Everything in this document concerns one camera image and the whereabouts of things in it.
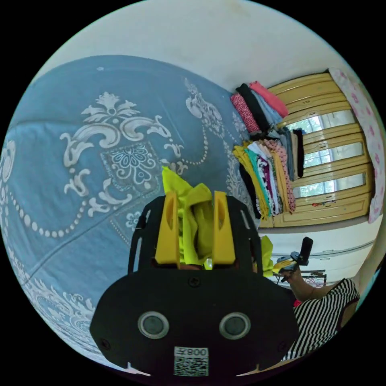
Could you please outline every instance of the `bedspread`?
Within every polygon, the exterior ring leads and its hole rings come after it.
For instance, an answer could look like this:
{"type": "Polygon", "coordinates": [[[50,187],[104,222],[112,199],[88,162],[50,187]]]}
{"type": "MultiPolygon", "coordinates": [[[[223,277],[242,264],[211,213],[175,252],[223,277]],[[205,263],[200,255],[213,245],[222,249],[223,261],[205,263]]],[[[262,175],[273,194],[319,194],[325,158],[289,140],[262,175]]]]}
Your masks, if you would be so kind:
{"type": "Polygon", "coordinates": [[[28,87],[1,153],[1,229],[20,285],[61,339],[116,368],[89,325],[127,274],[143,207],[164,194],[162,165],[236,197],[254,218],[232,155],[246,138],[226,90],[163,62],[89,57],[28,87]]]}

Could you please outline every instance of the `wooden wardrobe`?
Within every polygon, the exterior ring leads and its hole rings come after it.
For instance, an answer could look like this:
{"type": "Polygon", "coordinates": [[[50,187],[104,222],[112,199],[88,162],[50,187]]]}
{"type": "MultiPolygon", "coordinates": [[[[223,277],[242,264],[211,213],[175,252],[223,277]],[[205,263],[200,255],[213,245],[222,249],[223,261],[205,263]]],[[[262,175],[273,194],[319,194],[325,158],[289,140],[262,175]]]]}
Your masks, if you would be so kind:
{"type": "Polygon", "coordinates": [[[292,183],[296,211],[260,228],[325,224],[364,216],[374,189],[366,139],[330,74],[304,76],[269,88],[287,106],[278,127],[303,129],[304,174],[292,183]]]}

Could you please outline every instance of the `screw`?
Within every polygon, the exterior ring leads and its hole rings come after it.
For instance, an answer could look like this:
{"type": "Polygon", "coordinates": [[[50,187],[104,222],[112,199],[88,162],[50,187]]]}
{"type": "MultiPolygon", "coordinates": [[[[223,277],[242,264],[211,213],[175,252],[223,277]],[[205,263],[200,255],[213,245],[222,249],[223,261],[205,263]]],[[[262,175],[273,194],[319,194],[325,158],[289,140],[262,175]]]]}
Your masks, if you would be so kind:
{"type": "Polygon", "coordinates": [[[192,288],[197,288],[199,287],[200,285],[200,279],[198,277],[191,277],[189,280],[188,280],[188,284],[192,287],[192,288]]]}
{"type": "Polygon", "coordinates": [[[102,347],[105,349],[105,350],[109,350],[111,348],[111,344],[109,341],[107,341],[106,339],[102,339],[102,347]]]}
{"type": "Polygon", "coordinates": [[[279,343],[279,345],[277,347],[277,351],[278,352],[282,352],[282,351],[284,351],[286,349],[286,347],[287,347],[286,343],[284,341],[282,341],[282,342],[279,343]]]}

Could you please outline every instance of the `striped cloth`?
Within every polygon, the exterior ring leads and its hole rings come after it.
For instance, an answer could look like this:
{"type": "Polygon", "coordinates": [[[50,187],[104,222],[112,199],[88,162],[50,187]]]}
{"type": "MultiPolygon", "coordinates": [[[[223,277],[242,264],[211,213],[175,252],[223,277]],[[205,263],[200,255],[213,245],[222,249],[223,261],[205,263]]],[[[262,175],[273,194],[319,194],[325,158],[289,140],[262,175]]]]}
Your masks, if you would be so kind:
{"type": "Polygon", "coordinates": [[[299,337],[282,361],[302,357],[328,342],[340,330],[346,307],[358,300],[354,282],[343,279],[322,299],[307,300],[295,307],[299,337]]]}

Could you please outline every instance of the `printed label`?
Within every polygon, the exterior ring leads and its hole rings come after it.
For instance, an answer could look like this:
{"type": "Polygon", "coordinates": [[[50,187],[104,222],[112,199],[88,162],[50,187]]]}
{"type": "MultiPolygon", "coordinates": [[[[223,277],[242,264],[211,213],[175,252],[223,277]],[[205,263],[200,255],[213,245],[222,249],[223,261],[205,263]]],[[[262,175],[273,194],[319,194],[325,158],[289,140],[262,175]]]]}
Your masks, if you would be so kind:
{"type": "Polygon", "coordinates": [[[175,347],[174,375],[205,377],[209,375],[209,351],[207,348],[175,347]]]}

